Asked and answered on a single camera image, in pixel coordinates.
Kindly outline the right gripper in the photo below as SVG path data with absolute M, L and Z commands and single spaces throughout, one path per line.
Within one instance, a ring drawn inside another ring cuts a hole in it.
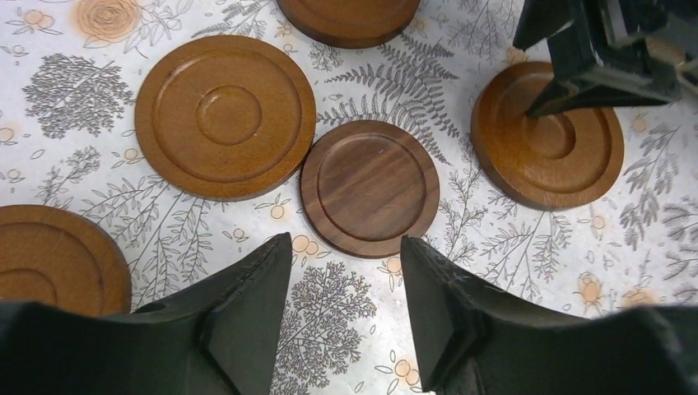
M 678 82 L 697 86 L 695 1 L 525 0 L 513 46 L 547 37 L 556 79 L 524 79 L 529 117 L 667 105 L 682 98 Z

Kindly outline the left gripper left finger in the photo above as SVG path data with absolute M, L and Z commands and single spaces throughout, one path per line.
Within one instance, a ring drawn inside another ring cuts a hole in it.
M 279 234 L 131 314 L 1 306 L 4 394 L 267 394 L 291 274 Z

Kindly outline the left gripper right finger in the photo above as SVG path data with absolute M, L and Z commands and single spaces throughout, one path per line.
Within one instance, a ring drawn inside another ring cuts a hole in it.
M 422 239 L 400 250 L 421 389 L 438 394 L 694 394 L 697 309 L 601 318 L 523 300 Z

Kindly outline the brown wooden coaster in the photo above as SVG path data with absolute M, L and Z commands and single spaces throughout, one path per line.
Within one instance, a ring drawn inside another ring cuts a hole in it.
M 526 115 L 552 77 L 550 63 L 509 66 L 481 92 L 471 116 L 472 146 L 488 179 L 515 202 L 538 210 L 599 199 L 617 181 L 625 153 L 611 108 Z
M 319 43 L 343 49 L 384 44 L 410 24 L 420 0 L 278 0 L 286 19 Z
M 1 301 L 75 314 L 127 313 L 132 283 L 119 246 L 97 224 L 41 205 L 1 208 Z
M 137 95 L 134 130 L 149 165 L 174 186 L 245 200 L 287 181 L 315 134 L 308 78 L 259 39 L 218 35 L 166 54 Z

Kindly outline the dark walnut coaster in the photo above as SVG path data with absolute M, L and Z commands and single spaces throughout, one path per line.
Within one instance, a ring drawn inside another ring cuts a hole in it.
M 409 132 L 360 120 L 335 127 L 311 148 L 300 173 L 302 209 L 316 235 L 358 258 L 399 252 L 421 237 L 440 202 L 434 161 Z

